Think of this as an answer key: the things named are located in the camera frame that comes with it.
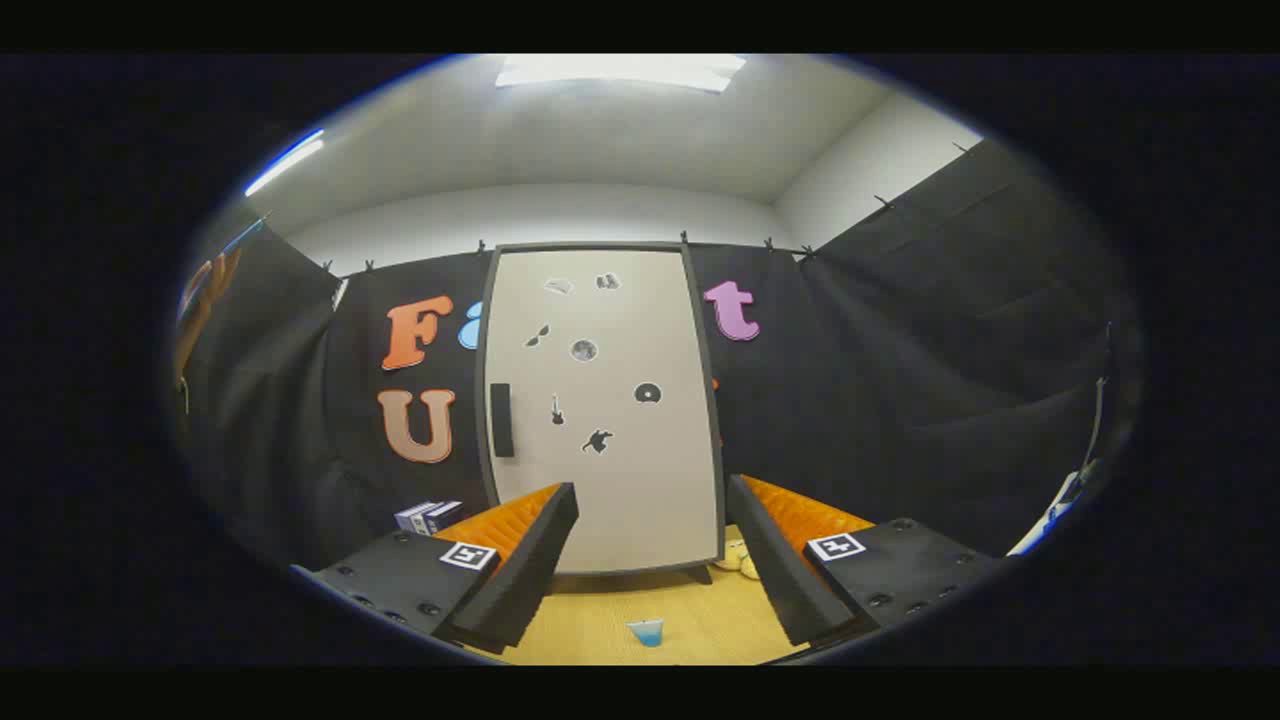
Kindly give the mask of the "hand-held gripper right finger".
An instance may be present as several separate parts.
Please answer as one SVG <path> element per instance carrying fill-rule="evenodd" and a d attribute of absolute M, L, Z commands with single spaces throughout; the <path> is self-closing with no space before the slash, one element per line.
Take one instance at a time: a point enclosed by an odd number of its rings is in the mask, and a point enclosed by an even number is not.
<path fill-rule="evenodd" d="M 915 519 L 868 521 L 744 474 L 728 478 L 726 500 L 792 644 L 823 648 L 910 623 L 1001 564 Z"/>

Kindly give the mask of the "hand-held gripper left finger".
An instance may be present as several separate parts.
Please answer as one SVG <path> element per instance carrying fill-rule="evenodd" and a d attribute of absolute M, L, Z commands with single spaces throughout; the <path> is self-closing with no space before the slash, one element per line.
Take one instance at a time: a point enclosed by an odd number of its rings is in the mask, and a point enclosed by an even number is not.
<path fill-rule="evenodd" d="M 579 519 L 570 482 L 488 509 L 434 536 L 385 534 L 310 570 L 303 585 L 378 625 L 429 644 L 502 653 L 550 589 Z"/>

